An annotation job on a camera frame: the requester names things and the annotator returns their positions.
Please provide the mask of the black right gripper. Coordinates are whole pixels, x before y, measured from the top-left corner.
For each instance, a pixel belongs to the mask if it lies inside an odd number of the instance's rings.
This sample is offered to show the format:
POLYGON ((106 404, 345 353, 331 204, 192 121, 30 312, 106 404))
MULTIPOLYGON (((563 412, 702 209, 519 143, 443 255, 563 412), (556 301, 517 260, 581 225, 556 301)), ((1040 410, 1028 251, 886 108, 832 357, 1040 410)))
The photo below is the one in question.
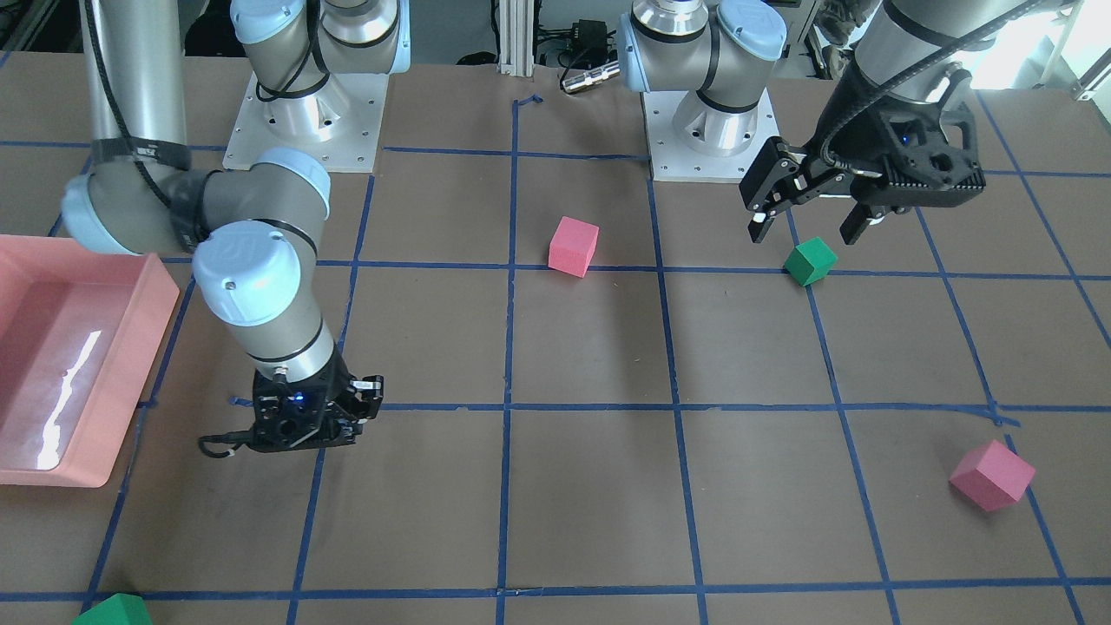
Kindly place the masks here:
POLYGON ((384 401, 386 377, 356 379, 333 351, 326 367, 309 379, 277 375, 253 379, 254 423, 250 448, 257 452, 317 450, 354 444, 384 401))

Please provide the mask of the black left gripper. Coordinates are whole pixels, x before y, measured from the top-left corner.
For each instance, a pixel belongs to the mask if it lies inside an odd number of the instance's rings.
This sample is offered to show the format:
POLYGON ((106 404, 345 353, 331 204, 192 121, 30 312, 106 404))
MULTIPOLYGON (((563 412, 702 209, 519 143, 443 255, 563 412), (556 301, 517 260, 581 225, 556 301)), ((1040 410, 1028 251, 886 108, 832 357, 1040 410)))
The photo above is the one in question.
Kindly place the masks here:
MULTIPOLYGON (((940 102, 904 102, 882 95, 860 112, 831 141, 831 151, 858 170, 831 188, 858 203, 838 226, 847 246, 855 245, 865 229, 884 220, 889 208, 952 208, 983 193, 983 167, 977 154, 975 117, 964 102, 971 75, 959 69, 955 87, 944 80, 940 102)), ((770 137, 760 148, 739 191, 753 216, 747 233, 754 244, 765 240, 783 205, 798 193, 801 160, 782 137, 770 137)))

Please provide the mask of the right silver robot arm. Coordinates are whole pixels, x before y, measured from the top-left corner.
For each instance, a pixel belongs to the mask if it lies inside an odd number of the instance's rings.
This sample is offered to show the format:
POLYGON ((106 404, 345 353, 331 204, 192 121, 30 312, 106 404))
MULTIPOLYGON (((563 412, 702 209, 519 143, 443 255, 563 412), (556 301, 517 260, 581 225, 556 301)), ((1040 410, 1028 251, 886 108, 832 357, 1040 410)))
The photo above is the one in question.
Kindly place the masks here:
POLYGON ((207 308, 256 369, 253 426, 203 436, 200 451, 354 444, 386 381, 349 373, 311 288, 331 211, 326 164, 280 130, 243 171, 192 167, 174 3, 80 7, 94 139, 91 169, 66 187, 63 224, 96 253, 190 253, 207 308))

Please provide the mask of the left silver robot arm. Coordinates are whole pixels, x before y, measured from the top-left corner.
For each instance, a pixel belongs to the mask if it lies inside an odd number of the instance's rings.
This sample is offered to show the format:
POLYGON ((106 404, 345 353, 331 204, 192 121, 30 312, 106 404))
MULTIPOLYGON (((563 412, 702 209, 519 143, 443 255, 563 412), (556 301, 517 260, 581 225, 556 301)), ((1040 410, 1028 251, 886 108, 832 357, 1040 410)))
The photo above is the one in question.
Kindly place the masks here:
POLYGON ((762 1, 635 1, 615 32, 629 89, 683 94, 680 139, 711 157, 753 155, 739 191, 759 242, 774 219, 821 195, 848 195, 845 244, 888 214, 953 208, 983 192, 972 83, 962 56, 1041 1, 884 1, 845 64, 813 135, 760 138, 760 99, 785 47, 785 20, 762 1))

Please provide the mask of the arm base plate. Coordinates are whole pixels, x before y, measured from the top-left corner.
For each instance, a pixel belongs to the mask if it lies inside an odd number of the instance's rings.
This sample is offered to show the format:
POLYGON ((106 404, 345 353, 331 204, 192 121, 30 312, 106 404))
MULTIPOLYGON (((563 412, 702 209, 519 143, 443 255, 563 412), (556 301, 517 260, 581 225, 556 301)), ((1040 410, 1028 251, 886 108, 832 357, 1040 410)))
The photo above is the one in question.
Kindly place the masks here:
POLYGON ((250 75, 222 165, 247 170, 267 150, 291 147, 330 173, 372 173, 389 75, 331 75, 317 94, 262 102, 250 75))
POLYGON ((719 111, 695 91, 642 95, 655 181, 739 183, 765 140, 780 134, 769 92, 747 112, 719 111))

